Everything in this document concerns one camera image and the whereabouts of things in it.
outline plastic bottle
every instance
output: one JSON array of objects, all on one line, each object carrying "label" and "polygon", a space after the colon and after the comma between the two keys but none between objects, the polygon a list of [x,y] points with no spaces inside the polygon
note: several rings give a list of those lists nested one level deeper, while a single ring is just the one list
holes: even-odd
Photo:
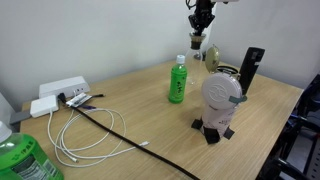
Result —
[{"label": "plastic bottle", "polygon": [[185,56],[178,55],[176,62],[177,64],[174,65],[171,70],[169,93],[169,101],[174,104],[181,103],[183,101],[187,81],[187,68],[184,65]]},{"label": "plastic bottle", "polygon": [[202,52],[201,43],[205,39],[206,35],[196,36],[190,33],[191,47],[186,53],[186,66],[188,68],[187,82],[189,84],[196,84],[199,78],[199,73],[202,66]]},{"label": "plastic bottle", "polygon": [[63,180],[64,177],[33,137],[12,133],[0,121],[0,179]]}]

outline wooden table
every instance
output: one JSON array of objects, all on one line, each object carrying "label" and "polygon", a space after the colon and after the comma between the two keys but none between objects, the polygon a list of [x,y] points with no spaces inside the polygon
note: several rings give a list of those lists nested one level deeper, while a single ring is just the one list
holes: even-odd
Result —
[{"label": "wooden table", "polygon": [[[188,85],[181,104],[168,101],[170,70],[174,61],[141,71],[125,74],[91,84],[89,94],[106,94],[94,98],[89,105],[119,111],[127,125],[126,137],[141,143],[149,141],[147,149],[175,162],[200,179],[255,179],[266,157],[293,110],[302,90],[260,75],[256,75],[248,101],[237,110],[230,140],[208,145],[200,131],[192,129],[194,119],[203,112],[201,83]],[[201,82],[209,74],[204,69]],[[51,134],[55,138],[71,114],[71,109],[60,105],[53,115]],[[106,126],[110,118],[105,113],[91,117]],[[65,175],[65,179],[188,179],[173,167],[140,150],[132,150],[87,168],[71,168],[60,164],[54,146],[47,136],[49,115],[22,122],[21,132],[34,136]],[[114,130],[123,132],[119,118]],[[105,132],[87,121],[77,121],[66,133],[69,148],[96,142]],[[104,155],[119,140],[109,136],[104,143],[81,154]],[[122,143],[120,149],[130,147]],[[79,164],[88,163],[80,160]]]}]

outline bottle cap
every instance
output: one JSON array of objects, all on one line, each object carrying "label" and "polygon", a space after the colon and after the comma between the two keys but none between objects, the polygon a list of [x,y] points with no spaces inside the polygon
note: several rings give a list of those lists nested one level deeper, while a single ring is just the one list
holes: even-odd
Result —
[{"label": "bottle cap", "polygon": [[2,121],[0,121],[0,143],[8,139],[11,134],[11,129],[9,129]]},{"label": "bottle cap", "polygon": [[178,64],[184,64],[186,57],[184,55],[177,55],[177,60],[176,62]]}]

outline power strip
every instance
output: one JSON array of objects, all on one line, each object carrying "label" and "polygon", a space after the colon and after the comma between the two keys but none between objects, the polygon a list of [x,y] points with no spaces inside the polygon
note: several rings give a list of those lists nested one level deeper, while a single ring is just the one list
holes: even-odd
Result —
[{"label": "power strip", "polygon": [[74,92],[77,94],[89,92],[90,87],[82,76],[55,81],[51,83],[41,84],[39,87],[39,98],[44,98],[50,95],[58,96],[64,93],[66,98],[73,97]]}]

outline white power adapter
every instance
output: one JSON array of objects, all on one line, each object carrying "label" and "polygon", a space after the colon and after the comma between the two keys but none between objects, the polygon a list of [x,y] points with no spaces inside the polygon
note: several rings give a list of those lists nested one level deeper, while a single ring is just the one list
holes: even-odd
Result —
[{"label": "white power adapter", "polygon": [[57,97],[55,95],[47,96],[45,98],[37,99],[31,102],[30,114],[36,118],[49,114],[59,109]]}]

